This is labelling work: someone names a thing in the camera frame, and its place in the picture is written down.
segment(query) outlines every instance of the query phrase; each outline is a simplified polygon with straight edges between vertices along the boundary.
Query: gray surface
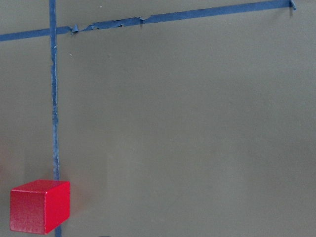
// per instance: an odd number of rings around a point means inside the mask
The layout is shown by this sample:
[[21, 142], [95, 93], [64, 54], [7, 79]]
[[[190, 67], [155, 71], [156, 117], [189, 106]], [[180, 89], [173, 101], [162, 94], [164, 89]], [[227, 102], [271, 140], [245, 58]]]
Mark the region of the gray surface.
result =
[[[314, 237], [316, 7], [298, 7], [59, 36], [63, 236]], [[9, 190], [52, 178], [49, 39], [0, 49], [0, 233], [37, 236], [10, 232]]]

